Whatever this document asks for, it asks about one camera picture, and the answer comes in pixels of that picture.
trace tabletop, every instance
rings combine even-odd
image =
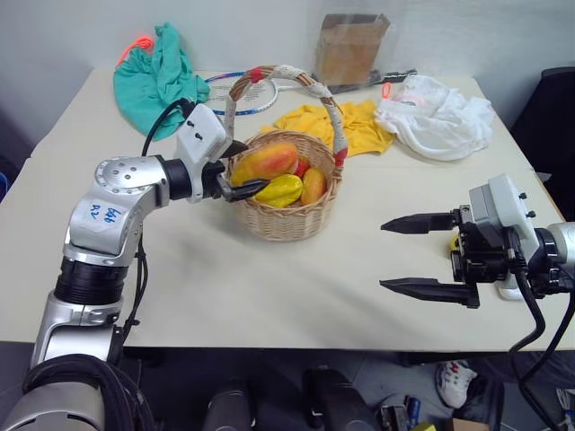
[[[33,341],[46,295],[58,277],[68,217],[90,188],[98,162],[139,154],[144,137],[121,117],[109,70],[94,70],[50,133],[24,164],[0,205],[0,339]],[[473,78],[439,78],[465,96],[482,97]],[[376,86],[336,100],[376,100]],[[284,92],[260,114],[238,118],[236,138],[304,103]],[[398,216],[448,211],[468,203],[468,190],[506,172],[534,209],[536,226],[561,216],[499,118],[491,145],[458,162],[419,157],[395,143],[382,155],[346,160],[343,182],[323,231],[300,242],[266,242],[237,221],[221,200],[172,202],[145,221],[150,279],[130,346],[309,347],[407,351],[502,351],[532,328],[525,305],[480,286],[482,305],[430,303],[395,294],[379,279],[436,277],[451,282],[450,232],[400,235],[380,224]],[[152,143],[150,154],[172,158],[175,137]],[[135,284],[130,268],[123,316]],[[546,347],[567,298],[540,306],[548,331],[531,346]],[[575,348],[573,330],[560,348]]]

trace yellow cloth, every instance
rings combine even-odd
[[[360,104],[350,101],[341,105],[341,110],[343,131],[348,138],[348,157],[362,153],[381,154],[390,147],[394,136],[377,125],[374,115],[376,105],[373,101],[364,101]],[[306,132],[308,135],[320,138],[333,149],[332,123],[323,106],[301,106],[278,119],[273,125],[274,128]]]

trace green cloth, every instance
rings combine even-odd
[[[206,101],[209,86],[193,74],[190,61],[180,49],[180,34],[170,23],[155,27],[158,40],[154,53],[133,48],[129,57],[114,72],[114,95],[120,112],[144,135],[150,131],[162,111],[182,97]],[[174,110],[154,135],[171,135],[185,120]]]

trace badminton racket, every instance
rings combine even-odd
[[[245,72],[230,72],[208,78],[209,98],[205,102],[214,113],[224,115],[226,98],[235,81]],[[235,115],[250,115],[266,110],[278,99],[279,92],[302,88],[301,85],[278,85],[273,79],[262,79],[252,85],[237,102]]]

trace white plastic bag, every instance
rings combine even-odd
[[[494,116],[489,101],[466,101],[458,89],[423,75],[408,76],[393,98],[381,100],[376,110],[382,128],[413,151],[442,161],[462,159],[486,147]]]

